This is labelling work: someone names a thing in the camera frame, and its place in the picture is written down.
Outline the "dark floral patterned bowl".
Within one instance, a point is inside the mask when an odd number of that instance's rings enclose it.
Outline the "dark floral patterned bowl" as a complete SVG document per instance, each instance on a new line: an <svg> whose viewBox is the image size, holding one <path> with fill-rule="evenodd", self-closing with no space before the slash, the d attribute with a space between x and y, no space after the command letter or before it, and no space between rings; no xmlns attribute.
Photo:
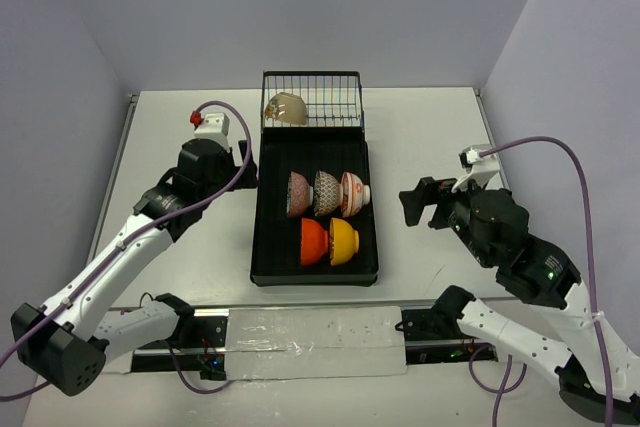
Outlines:
<svg viewBox="0 0 640 427"><path fill-rule="evenodd" d="M313 204L313 187L306 178L291 171L286 196L286 215L288 218L300 217Z"/></svg>

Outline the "orange white patterned bowl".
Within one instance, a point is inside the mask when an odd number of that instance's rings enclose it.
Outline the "orange white patterned bowl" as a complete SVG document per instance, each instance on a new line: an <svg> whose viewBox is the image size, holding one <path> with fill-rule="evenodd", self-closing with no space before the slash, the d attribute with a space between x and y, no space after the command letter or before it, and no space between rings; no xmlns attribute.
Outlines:
<svg viewBox="0 0 640 427"><path fill-rule="evenodd" d="M340 209L343 218L358 214L371 201L370 186L353 172L344 172L340 182Z"/></svg>

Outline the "brown geometric patterned bowl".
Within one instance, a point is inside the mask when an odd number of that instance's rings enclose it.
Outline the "brown geometric patterned bowl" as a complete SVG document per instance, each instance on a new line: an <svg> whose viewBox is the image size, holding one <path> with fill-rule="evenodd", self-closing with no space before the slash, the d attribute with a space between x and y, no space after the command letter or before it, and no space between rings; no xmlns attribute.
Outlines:
<svg viewBox="0 0 640 427"><path fill-rule="evenodd" d="M313 207L316 217L333 213L342 201L341 184L331 174L317 171L313 186Z"/></svg>

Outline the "white ceramic bowl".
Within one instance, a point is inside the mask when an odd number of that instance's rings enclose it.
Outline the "white ceramic bowl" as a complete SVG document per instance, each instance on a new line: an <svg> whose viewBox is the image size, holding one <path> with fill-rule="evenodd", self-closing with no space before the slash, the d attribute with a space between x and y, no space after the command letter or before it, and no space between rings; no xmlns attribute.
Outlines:
<svg viewBox="0 0 640 427"><path fill-rule="evenodd" d="M308 123L308 108L300 96L279 92L268 101L264 116L266 119L304 126Z"/></svg>

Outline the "orange plastic bowl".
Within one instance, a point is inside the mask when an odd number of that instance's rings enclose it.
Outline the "orange plastic bowl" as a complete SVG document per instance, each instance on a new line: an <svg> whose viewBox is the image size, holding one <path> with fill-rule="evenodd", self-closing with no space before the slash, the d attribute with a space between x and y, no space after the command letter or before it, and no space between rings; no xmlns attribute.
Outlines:
<svg viewBox="0 0 640 427"><path fill-rule="evenodd" d="M316 264L328 253L328 250L328 232L319 222L303 218L300 228L300 265Z"/></svg>

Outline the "yellow plastic bowl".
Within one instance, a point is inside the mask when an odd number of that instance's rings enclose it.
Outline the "yellow plastic bowl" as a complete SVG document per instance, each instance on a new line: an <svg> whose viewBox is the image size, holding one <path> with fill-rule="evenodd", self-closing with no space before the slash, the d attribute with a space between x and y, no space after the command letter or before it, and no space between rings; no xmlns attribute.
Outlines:
<svg viewBox="0 0 640 427"><path fill-rule="evenodd" d="M359 233L343 219L331 219L329 240L331 266L346 264L359 251Z"/></svg>

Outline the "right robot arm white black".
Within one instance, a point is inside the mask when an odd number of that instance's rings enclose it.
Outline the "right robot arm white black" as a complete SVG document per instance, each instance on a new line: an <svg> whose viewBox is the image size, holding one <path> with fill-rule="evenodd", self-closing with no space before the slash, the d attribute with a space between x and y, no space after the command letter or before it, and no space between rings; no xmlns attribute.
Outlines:
<svg viewBox="0 0 640 427"><path fill-rule="evenodd" d="M558 246L529 232L529 213L505 189L472 182L464 191L454 180L422 178L399 194L405 222L449 228L509 294L537 312L558 335L552 340L494 311L459 286L450 286L414 321L415 330L446 338L460 334L493 344L558 386L561 400L593 422L639 423L639 358L592 309L578 269Z"/></svg>

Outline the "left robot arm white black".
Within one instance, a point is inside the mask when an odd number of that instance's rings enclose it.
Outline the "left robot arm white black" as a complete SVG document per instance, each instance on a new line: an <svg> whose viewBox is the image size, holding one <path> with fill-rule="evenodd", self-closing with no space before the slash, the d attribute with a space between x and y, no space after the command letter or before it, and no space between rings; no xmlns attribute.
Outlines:
<svg viewBox="0 0 640 427"><path fill-rule="evenodd" d="M146 344L175 351L194 336L193 307L173 294L110 321L105 315L120 294L174 245L223 194L257 186L252 142L231 149L196 138L182 145L175 166L144 192L113 240L68 285L38 306L22 304L11 316L14 343L1 359L19 361L43 378L38 392L54 386L67 396L86 390L111 361Z"/></svg>

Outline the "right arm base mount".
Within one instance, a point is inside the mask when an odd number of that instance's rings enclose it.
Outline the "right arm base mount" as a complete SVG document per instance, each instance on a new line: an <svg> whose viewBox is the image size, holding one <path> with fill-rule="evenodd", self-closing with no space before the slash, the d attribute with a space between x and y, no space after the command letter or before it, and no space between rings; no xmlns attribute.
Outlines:
<svg viewBox="0 0 640 427"><path fill-rule="evenodd" d="M491 344L450 328L431 308L402 309L395 330L404 337L407 365L468 363L473 354L498 360Z"/></svg>

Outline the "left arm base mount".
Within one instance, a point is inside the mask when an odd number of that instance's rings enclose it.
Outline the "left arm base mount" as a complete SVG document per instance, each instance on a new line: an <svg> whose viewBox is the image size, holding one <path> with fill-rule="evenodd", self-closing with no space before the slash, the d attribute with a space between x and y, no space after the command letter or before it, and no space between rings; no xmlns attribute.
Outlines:
<svg viewBox="0 0 640 427"><path fill-rule="evenodd" d="M226 334L229 312L200 309L194 314L195 327L172 347L184 376L195 374L199 380L225 382ZM175 372L165 341L154 341L136 349L131 357L131 373Z"/></svg>

